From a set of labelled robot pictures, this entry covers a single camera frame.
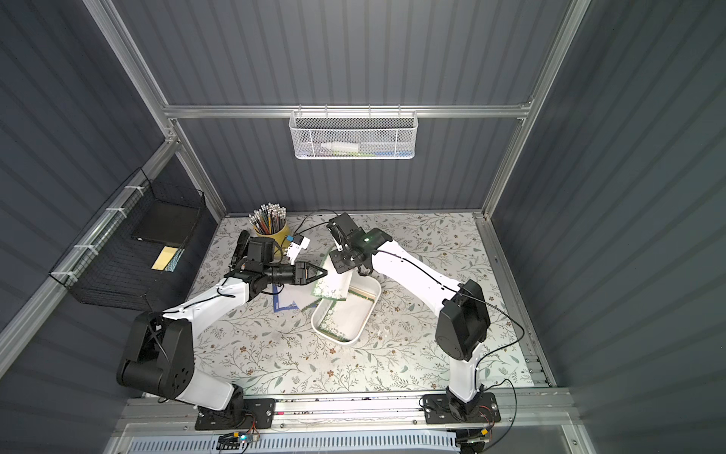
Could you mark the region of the blue floral stationery paper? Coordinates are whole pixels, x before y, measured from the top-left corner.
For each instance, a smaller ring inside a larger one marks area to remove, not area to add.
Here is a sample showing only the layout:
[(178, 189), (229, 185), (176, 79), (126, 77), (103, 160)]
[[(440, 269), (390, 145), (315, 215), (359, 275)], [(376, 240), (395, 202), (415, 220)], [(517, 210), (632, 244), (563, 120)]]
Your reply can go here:
[(320, 299), (312, 294), (314, 285), (286, 286), (277, 289), (273, 297), (273, 311), (281, 312), (287, 310), (305, 310), (315, 305)]

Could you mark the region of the green floral stationery paper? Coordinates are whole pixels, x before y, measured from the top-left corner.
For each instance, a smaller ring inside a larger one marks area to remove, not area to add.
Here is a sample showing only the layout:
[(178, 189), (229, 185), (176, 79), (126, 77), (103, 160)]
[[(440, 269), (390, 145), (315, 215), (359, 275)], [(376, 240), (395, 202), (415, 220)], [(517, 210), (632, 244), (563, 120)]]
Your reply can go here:
[(321, 265), (327, 275), (315, 282), (312, 295), (326, 300), (344, 301), (348, 297), (348, 292), (353, 279), (353, 271), (349, 270), (343, 274), (339, 274), (332, 262), (330, 255), (325, 257), (325, 261)]

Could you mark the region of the white plastic storage box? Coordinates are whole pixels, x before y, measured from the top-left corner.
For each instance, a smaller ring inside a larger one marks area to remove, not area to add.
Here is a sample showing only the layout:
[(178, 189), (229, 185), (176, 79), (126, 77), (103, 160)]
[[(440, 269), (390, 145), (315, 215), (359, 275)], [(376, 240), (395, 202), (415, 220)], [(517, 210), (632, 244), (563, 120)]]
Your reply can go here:
[(365, 331), (381, 293), (382, 287), (373, 277), (353, 274), (345, 299), (319, 300), (311, 317), (313, 331), (336, 344), (355, 344)]

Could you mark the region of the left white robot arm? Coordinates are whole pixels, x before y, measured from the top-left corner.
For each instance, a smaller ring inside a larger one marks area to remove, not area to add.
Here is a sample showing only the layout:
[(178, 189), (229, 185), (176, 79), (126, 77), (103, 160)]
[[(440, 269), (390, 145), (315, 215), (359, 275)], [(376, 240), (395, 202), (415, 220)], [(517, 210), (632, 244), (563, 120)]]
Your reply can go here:
[(274, 239), (245, 233), (219, 283), (173, 308), (139, 314), (116, 372), (118, 384), (208, 410), (227, 410), (239, 389), (196, 367), (198, 336), (271, 285), (302, 287), (328, 274), (307, 261), (285, 264), (276, 256), (280, 252)]

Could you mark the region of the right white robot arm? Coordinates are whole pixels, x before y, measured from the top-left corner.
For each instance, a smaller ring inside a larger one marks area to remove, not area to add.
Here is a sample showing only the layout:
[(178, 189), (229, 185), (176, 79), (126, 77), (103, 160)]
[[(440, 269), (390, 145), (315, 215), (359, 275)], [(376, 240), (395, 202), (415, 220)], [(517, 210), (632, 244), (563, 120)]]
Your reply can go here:
[(327, 223), (336, 250), (331, 253), (338, 274), (362, 268), (382, 274), (421, 300), (437, 316), (436, 344), (450, 359), (447, 391), (461, 404), (479, 393), (476, 367), (483, 358), (483, 344), (491, 317), (482, 288), (473, 280), (449, 278), (405, 251), (378, 228), (369, 232)]

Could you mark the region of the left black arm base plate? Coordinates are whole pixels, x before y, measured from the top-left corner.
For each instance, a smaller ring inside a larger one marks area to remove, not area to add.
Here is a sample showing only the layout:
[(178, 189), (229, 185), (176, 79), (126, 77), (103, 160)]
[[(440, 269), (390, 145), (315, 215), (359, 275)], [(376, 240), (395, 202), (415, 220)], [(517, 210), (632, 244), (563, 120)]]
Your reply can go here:
[(247, 431), (270, 429), (275, 415), (276, 401), (272, 398), (245, 398), (233, 401), (226, 410), (199, 408), (196, 431)]

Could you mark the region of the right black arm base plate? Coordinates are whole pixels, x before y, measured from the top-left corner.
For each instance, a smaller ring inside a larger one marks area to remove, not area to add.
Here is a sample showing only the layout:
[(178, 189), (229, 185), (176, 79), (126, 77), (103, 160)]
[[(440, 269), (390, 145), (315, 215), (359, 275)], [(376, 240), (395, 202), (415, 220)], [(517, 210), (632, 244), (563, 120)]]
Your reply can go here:
[(430, 393), (420, 398), (419, 405), (428, 425), (491, 425), (501, 421), (493, 393), (479, 392), (467, 403), (460, 401), (453, 393)]

